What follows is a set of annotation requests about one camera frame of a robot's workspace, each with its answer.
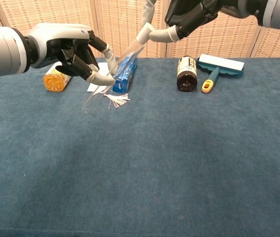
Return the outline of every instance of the wicker panel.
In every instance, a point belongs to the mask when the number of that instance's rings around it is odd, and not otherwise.
[[[10,27],[23,34],[40,22],[96,25],[89,0],[0,0],[0,6]]]
[[[237,19],[220,12],[217,19],[174,43],[173,49],[168,46],[168,50],[172,50],[168,55],[198,57],[206,53],[218,57],[248,57],[257,27],[255,17]]]
[[[253,57],[280,57],[280,30],[267,29]]]
[[[101,26],[100,34],[120,56],[140,31],[141,11],[143,0],[96,0],[96,12],[98,12],[98,25]],[[159,0],[155,5],[155,14],[152,25],[156,29],[164,28],[163,1]],[[162,43],[149,41],[140,57],[165,57],[165,47]]]

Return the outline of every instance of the table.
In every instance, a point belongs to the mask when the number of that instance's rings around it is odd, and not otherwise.
[[[0,237],[280,236],[280,59],[239,59],[209,94],[139,59],[125,106],[81,111],[48,67],[0,78]]]

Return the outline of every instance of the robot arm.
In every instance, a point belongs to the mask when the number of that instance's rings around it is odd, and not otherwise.
[[[18,30],[0,27],[0,76],[42,68],[57,61],[59,71],[80,76],[98,85],[114,84],[112,77],[98,74],[98,64],[89,45],[105,55],[111,74],[116,60],[111,47],[82,24],[39,23],[23,36]]]
[[[153,18],[156,0],[145,0],[142,22]],[[171,0],[165,17],[167,29],[150,34],[152,41],[175,42],[217,17],[221,11],[237,18],[256,16],[260,26],[280,29],[280,0]]]

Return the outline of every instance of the blue box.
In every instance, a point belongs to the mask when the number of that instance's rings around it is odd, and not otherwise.
[[[116,79],[115,85],[112,86],[112,91],[118,93],[126,93],[128,86],[135,73],[137,67],[137,58],[127,67],[127,69]]]

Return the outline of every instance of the yellow container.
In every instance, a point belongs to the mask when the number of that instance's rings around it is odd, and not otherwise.
[[[57,62],[52,65],[52,67],[43,76],[43,83],[49,91],[63,91],[71,79],[71,76],[65,75],[56,70],[56,66],[58,65],[62,65],[62,63]]]

